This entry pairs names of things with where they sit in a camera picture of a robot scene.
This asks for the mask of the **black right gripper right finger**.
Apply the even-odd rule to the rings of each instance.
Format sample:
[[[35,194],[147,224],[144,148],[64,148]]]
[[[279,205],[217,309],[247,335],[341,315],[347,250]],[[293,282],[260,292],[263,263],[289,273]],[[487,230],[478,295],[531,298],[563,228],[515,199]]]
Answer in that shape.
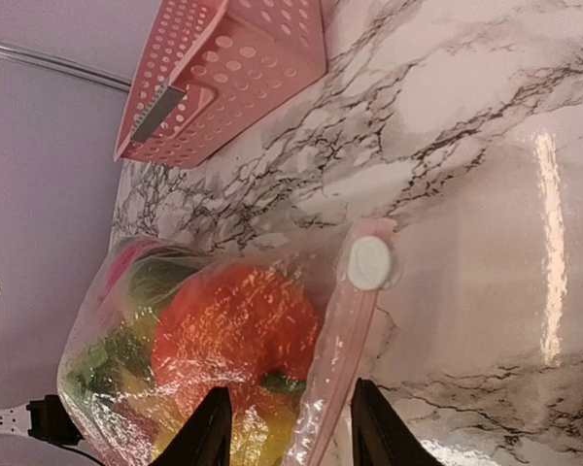
[[[371,380],[356,381],[351,421],[356,466],[442,466]]]

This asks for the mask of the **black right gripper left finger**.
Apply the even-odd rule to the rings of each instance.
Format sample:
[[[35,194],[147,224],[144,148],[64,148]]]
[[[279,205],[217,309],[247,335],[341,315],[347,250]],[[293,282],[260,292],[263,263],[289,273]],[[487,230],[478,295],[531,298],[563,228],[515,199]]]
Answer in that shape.
[[[152,466],[229,466],[232,405],[226,387],[204,397]]]

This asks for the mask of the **orange fake pumpkin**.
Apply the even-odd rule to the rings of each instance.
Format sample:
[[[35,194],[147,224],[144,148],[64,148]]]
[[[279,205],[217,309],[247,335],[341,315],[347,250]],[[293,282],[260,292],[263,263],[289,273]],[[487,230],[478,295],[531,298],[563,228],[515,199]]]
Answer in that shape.
[[[162,312],[154,379],[184,416],[222,386],[236,414],[271,417],[304,391],[320,326],[300,285],[272,270],[229,265],[187,280]]]

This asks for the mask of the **clear zip top bag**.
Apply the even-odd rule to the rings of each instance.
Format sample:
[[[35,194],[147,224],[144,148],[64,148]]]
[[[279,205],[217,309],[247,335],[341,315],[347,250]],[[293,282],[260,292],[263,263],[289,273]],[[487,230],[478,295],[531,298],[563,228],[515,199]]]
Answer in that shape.
[[[108,465],[160,459],[215,387],[232,405],[232,464],[317,465],[397,274],[387,218],[239,255],[125,237],[78,311],[58,395]]]

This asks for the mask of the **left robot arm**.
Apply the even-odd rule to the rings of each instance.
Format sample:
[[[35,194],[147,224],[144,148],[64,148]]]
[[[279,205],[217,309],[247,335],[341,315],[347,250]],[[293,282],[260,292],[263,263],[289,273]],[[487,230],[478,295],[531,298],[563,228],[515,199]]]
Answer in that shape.
[[[56,447],[76,447],[84,439],[57,394],[0,409],[0,438],[9,436]]]

